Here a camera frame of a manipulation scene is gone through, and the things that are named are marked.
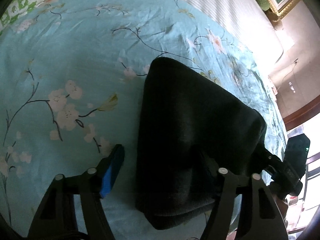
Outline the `right hand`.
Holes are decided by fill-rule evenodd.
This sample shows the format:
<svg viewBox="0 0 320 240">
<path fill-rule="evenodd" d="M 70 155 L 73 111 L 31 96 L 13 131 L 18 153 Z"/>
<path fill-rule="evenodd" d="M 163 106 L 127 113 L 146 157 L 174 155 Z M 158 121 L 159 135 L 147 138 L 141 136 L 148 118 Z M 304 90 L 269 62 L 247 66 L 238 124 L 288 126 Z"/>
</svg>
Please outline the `right hand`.
<svg viewBox="0 0 320 240">
<path fill-rule="evenodd" d="M 283 201 L 282 199 L 280 199 L 276 194 L 272 194 L 272 197 L 273 197 L 273 200 L 274 202 L 276 203 L 279 211 L 280 211 L 280 214 L 283 218 L 283 222 L 285 224 L 285 228 L 287 228 L 288 226 L 288 222 L 286 220 L 286 215 L 287 215 L 287 211 L 288 211 L 288 203 Z"/>
</svg>

